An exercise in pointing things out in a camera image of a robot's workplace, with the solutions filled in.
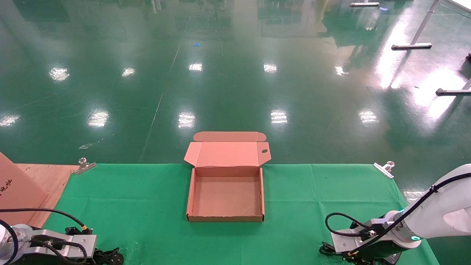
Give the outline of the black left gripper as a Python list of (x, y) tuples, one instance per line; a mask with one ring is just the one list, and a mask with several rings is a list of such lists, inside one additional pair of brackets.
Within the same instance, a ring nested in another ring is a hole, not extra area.
[(69, 258), (68, 260), (69, 263), (52, 255), (24, 255), (15, 262), (15, 265), (77, 265), (84, 261), (83, 258)]

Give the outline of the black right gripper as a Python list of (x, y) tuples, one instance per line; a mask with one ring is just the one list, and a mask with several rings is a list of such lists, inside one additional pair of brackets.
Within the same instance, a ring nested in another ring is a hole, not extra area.
[(364, 264), (379, 262), (382, 265), (396, 265), (403, 251), (396, 243), (375, 243), (360, 250), (354, 260)]

